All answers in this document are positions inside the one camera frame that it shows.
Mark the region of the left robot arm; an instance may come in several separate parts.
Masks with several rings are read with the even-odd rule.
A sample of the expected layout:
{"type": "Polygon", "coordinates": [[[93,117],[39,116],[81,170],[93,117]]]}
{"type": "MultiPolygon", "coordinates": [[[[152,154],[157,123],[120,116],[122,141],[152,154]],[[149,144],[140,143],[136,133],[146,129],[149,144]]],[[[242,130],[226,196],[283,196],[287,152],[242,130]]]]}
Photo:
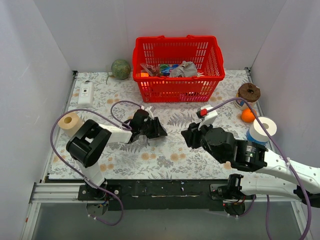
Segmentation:
{"type": "Polygon", "coordinates": [[[78,161],[82,174],[91,183],[86,183],[86,192],[95,200],[103,199],[107,194],[105,182],[98,160],[107,144],[131,144],[145,136],[148,139],[166,137],[167,131],[158,117],[149,111],[138,109],[133,118],[126,120],[121,127],[103,125],[92,119],[87,120],[70,138],[67,152],[78,161]]]}

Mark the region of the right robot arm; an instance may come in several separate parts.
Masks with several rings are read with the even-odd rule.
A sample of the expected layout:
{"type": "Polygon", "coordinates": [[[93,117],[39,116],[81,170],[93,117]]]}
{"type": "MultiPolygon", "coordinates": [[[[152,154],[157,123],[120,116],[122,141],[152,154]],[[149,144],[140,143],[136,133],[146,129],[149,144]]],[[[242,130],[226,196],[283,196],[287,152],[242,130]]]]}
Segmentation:
{"type": "Polygon", "coordinates": [[[320,206],[320,170],[283,157],[265,146],[235,139],[231,132],[221,127],[201,126],[191,123],[181,131],[186,145],[192,149],[203,148],[221,164],[230,163],[233,169],[272,176],[258,179],[231,174],[226,185],[212,191],[212,196],[223,200],[240,199],[252,195],[282,196],[320,206]]]}

